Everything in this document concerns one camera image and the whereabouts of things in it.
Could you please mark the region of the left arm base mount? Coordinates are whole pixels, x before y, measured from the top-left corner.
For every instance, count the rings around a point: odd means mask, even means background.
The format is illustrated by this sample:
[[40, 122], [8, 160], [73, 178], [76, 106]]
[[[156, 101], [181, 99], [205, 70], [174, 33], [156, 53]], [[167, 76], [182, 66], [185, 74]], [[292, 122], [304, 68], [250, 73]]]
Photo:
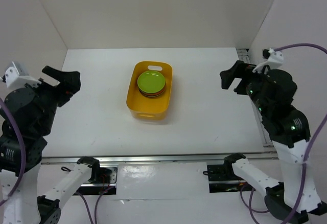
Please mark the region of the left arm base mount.
[[117, 167], [102, 167], [98, 159], [83, 156], [72, 169], [61, 169], [67, 172], [64, 184], [82, 195], [116, 194]]

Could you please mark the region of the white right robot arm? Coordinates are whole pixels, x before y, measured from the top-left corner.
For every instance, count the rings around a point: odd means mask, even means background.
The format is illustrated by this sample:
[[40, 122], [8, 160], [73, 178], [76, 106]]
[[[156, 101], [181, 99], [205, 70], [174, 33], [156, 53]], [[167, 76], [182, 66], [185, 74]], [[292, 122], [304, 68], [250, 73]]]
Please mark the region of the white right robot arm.
[[223, 89], [240, 79], [235, 93], [247, 95], [260, 113], [277, 152], [283, 180], [269, 177], [240, 153], [225, 158], [225, 177], [245, 180], [263, 197], [267, 212], [282, 223], [306, 223], [310, 214], [325, 214], [326, 203], [316, 191], [311, 172], [309, 154], [314, 138], [307, 117], [292, 105], [297, 90], [292, 76], [268, 64], [258, 67], [238, 60], [220, 77]]

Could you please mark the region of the orange plate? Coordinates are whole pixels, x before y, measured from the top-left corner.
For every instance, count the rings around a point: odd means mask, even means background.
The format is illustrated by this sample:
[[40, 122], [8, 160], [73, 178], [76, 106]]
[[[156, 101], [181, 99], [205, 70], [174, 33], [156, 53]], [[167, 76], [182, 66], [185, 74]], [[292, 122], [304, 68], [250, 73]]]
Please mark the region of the orange plate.
[[143, 94], [142, 94], [142, 97], [149, 98], [149, 99], [156, 99], [156, 98], [159, 98], [159, 97], [161, 97], [161, 96], [162, 96], [162, 95], [147, 96], [147, 95], [143, 95]]
[[143, 95], [147, 95], [147, 96], [156, 96], [156, 95], [162, 95], [163, 93], [160, 93], [160, 94], [145, 94], [145, 93], [141, 93]]

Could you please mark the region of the green plate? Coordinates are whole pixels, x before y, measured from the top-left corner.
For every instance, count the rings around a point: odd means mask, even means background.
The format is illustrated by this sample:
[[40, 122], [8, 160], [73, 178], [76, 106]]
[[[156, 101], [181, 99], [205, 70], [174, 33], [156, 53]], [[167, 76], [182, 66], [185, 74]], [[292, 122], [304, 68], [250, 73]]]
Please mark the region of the green plate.
[[159, 71], [145, 71], [141, 73], [137, 79], [139, 89], [155, 93], [162, 90], [166, 85], [165, 77]]

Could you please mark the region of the blue floral plate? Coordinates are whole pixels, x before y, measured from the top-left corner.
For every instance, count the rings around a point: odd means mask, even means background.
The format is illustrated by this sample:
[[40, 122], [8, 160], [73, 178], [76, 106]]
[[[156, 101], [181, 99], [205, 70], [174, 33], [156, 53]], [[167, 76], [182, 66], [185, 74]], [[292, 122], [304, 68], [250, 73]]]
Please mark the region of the blue floral plate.
[[148, 92], [145, 92], [145, 91], [143, 91], [143, 90], [139, 90], [140, 91], [140, 93], [145, 93], [145, 94], [160, 94], [160, 93], [163, 93], [165, 90], [164, 89], [162, 89], [162, 90], [160, 90], [160, 91], [158, 91], [158, 92], [155, 92], [155, 93], [148, 93]]

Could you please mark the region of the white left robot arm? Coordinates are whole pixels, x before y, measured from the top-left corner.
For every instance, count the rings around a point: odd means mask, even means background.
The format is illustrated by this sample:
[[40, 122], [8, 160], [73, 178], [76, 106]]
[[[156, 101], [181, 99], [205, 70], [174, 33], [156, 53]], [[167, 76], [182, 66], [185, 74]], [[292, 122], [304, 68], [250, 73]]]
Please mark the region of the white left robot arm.
[[50, 85], [11, 64], [1, 77], [10, 93], [1, 100], [1, 185], [4, 223], [58, 223], [67, 201], [85, 182], [101, 176], [100, 163], [81, 157], [67, 176], [45, 195], [37, 194], [42, 152], [56, 110], [81, 88], [80, 73], [50, 66], [42, 72], [58, 83]]

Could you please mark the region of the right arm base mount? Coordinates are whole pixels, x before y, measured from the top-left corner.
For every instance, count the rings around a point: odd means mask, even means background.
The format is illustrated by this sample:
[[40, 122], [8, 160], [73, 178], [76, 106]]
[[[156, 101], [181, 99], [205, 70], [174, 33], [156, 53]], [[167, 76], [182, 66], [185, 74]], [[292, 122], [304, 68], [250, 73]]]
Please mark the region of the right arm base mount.
[[240, 192], [243, 187], [244, 191], [251, 191], [252, 187], [236, 176], [232, 169], [232, 163], [245, 158], [241, 153], [233, 153], [224, 159], [223, 164], [207, 165], [207, 169], [202, 174], [208, 178], [209, 192]]

